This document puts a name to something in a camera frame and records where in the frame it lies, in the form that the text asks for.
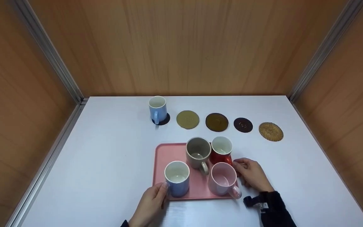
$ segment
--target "coaster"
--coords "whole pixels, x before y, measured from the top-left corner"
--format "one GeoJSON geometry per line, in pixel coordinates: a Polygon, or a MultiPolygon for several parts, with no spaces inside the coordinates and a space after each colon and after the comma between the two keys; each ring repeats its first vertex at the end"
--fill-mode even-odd
{"type": "Polygon", "coordinates": [[[239,132],[251,132],[253,130],[253,124],[246,118],[236,118],[233,125],[239,132]]]}
{"type": "Polygon", "coordinates": [[[166,116],[166,118],[163,121],[159,122],[159,124],[157,124],[157,125],[166,125],[169,121],[170,121],[170,115],[168,113],[167,116],[166,116]]]}
{"type": "Polygon", "coordinates": [[[271,122],[264,122],[258,127],[260,134],[269,141],[277,142],[284,137],[284,133],[278,125],[271,122]]]}
{"type": "Polygon", "coordinates": [[[176,121],[180,127],[192,129],[199,124],[200,118],[195,112],[191,110],[184,110],[177,115],[176,121]]]}
{"type": "Polygon", "coordinates": [[[226,116],[219,113],[211,113],[205,119],[206,126],[214,132],[222,132],[228,128],[229,121],[226,116]]]}

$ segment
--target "dark brown coaster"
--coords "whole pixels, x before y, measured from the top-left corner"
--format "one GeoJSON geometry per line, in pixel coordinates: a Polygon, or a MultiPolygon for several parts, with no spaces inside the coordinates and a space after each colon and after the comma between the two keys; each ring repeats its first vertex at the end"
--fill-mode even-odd
{"type": "Polygon", "coordinates": [[[278,125],[271,122],[261,123],[258,127],[260,134],[269,141],[277,142],[284,137],[284,133],[278,125]]]}
{"type": "Polygon", "coordinates": [[[157,124],[157,125],[166,125],[169,121],[170,121],[170,115],[168,113],[167,116],[166,116],[166,118],[163,121],[159,122],[159,124],[157,124]]]}
{"type": "Polygon", "coordinates": [[[236,118],[233,125],[239,132],[250,132],[253,130],[253,124],[246,118],[236,118]]]}
{"type": "Polygon", "coordinates": [[[219,113],[211,113],[205,119],[207,127],[214,132],[222,132],[228,128],[229,121],[226,116],[219,113]]]}
{"type": "Polygon", "coordinates": [[[177,115],[176,121],[180,127],[192,129],[199,124],[200,118],[195,112],[191,110],[184,110],[177,115]]]}

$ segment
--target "wooden back wall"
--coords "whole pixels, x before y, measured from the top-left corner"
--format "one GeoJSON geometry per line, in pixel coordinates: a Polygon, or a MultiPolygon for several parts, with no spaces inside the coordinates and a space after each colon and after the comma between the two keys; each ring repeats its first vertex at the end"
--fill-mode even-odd
{"type": "Polygon", "coordinates": [[[363,209],[363,8],[295,105],[363,209]]]}
{"type": "Polygon", "coordinates": [[[29,0],[85,96],[287,95],[346,0],[29,0]]]}
{"type": "Polygon", "coordinates": [[[0,0],[0,227],[74,107],[32,36],[0,0]]]}

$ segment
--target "pink mug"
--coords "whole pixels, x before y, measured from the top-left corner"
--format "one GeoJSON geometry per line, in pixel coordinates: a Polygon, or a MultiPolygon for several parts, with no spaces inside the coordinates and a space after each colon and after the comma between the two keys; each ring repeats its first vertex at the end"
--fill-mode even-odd
{"type": "Polygon", "coordinates": [[[215,195],[229,193],[234,199],[242,197],[242,192],[236,183],[236,171],[225,162],[218,162],[211,169],[208,179],[208,188],[215,195]]]}

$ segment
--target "black sleeve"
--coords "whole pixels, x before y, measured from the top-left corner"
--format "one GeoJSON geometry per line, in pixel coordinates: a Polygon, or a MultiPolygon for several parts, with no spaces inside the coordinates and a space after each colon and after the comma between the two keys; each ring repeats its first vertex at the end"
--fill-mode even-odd
{"type": "Polygon", "coordinates": [[[277,191],[264,191],[253,199],[248,196],[244,198],[244,202],[247,207],[260,204],[261,222],[264,227],[296,227],[277,191]]]}
{"type": "Polygon", "coordinates": [[[120,227],[129,227],[127,220],[124,220],[123,224],[120,227]]]}

